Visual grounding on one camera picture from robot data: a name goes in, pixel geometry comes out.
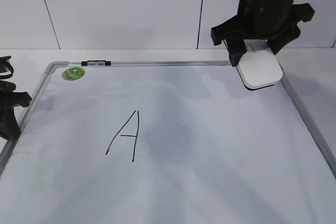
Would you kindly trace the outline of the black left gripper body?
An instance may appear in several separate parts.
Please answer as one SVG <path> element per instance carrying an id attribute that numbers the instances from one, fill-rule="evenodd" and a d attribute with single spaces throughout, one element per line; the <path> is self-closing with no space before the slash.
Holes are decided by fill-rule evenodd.
<path id="1" fill-rule="evenodd" d="M 1 57 L 1 109 L 9 109 L 17 106 L 26 108 L 31 103 L 28 92 L 15 92 L 16 84 L 6 81 L 14 74 L 14 68 L 10 63 L 11 56 Z"/>

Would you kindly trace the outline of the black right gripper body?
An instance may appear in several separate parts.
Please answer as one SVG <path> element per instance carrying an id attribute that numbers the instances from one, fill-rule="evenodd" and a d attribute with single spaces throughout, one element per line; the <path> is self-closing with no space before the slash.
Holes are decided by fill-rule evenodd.
<path id="1" fill-rule="evenodd" d="M 294 4 L 294 0 L 239 0 L 237 14 L 211 28 L 215 46 L 228 39 L 268 40 L 309 22 L 314 16 L 310 4 Z"/>

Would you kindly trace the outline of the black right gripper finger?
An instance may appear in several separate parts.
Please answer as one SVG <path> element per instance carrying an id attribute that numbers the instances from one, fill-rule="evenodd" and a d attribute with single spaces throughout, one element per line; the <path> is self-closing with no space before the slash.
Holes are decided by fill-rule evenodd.
<path id="1" fill-rule="evenodd" d="M 242 39 L 228 39 L 225 41 L 231 66 L 236 67 L 242 56 L 247 52 L 246 45 Z"/>
<path id="2" fill-rule="evenodd" d="M 300 29 L 298 26 L 295 26 L 284 31 L 282 34 L 275 38 L 268 39 L 267 44 L 271 49 L 272 53 L 276 55 L 283 47 L 296 40 L 299 36 Z"/>

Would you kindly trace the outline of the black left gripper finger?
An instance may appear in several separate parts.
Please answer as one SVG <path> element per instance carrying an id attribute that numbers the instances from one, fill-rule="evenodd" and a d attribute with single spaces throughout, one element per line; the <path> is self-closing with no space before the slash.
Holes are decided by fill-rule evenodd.
<path id="1" fill-rule="evenodd" d="M 14 108 L 1 110 L 1 137 L 6 140 L 17 140 L 20 128 L 15 118 Z"/>

